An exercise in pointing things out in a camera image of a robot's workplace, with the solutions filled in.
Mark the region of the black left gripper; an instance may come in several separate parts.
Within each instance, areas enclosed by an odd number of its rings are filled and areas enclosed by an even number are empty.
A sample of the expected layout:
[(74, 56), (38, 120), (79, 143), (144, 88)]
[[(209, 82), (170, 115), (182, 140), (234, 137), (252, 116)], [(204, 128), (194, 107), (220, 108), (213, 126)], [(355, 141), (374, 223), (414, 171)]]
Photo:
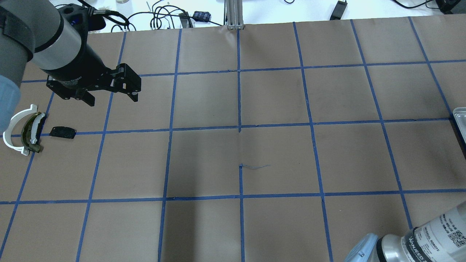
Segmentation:
[(141, 77), (126, 63), (115, 69), (108, 68), (90, 47), (78, 53), (68, 65), (54, 70), (46, 70), (47, 87), (63, 100), (75, 99), (95, 106), (95, 96), (91, 91), (123, 93), (138, 102), (141, 91)]

